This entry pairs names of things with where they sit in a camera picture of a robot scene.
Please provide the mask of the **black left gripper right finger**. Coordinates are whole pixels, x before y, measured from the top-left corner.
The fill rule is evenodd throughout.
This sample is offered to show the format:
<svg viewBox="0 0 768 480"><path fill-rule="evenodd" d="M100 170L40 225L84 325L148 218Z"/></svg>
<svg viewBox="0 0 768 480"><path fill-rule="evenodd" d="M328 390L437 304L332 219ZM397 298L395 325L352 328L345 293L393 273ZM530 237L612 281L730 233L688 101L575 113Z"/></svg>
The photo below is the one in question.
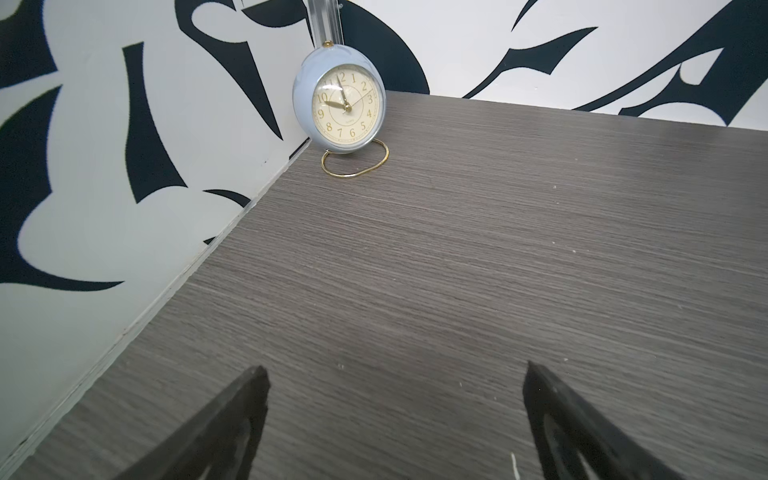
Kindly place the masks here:
<svg viewBox="0 0 768 480"><path fill-rule="evenodd" d="M523 400L546 479L680 479L544 365L530 361Z"/></svg>

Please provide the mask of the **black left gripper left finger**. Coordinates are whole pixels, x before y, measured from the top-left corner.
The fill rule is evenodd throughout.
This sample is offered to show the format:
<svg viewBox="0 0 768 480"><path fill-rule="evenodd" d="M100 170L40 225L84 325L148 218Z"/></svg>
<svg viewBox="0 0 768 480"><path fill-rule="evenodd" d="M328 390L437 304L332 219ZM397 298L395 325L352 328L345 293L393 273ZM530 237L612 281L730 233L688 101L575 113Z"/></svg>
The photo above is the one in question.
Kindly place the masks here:
<svg viewBox="0 0 768 480"><path fill-rule="evenodd" d="M268 413L267 370L250 367L119 479L247 479Z"/></svg>

